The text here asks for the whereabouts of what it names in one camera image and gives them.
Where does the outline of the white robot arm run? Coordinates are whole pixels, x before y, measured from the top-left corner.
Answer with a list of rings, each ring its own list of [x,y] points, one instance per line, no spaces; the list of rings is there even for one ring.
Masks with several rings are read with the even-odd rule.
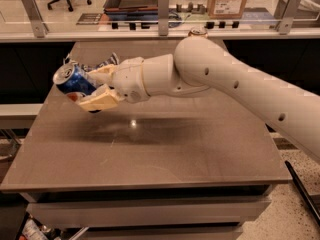
[[[102,66],[89,76],[100,86],[78,102],[87,111],[156,95],[188,97],[213,88],[320,160],[320,97],[239,61],[207,38],[187,37],[172,54],[128,59]]]

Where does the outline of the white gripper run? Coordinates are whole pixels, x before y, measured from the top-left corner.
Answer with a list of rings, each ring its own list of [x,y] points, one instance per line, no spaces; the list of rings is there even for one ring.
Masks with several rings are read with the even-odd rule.
[[[129,103],[148,100],[150,96],[143,83],[143,63],[142,57],[136,57],[119,65],[109,64],[90,71],[89,76],[102,86],[82,98],[78,105],[85,111],[101,111],[116,107],[123,98]]]

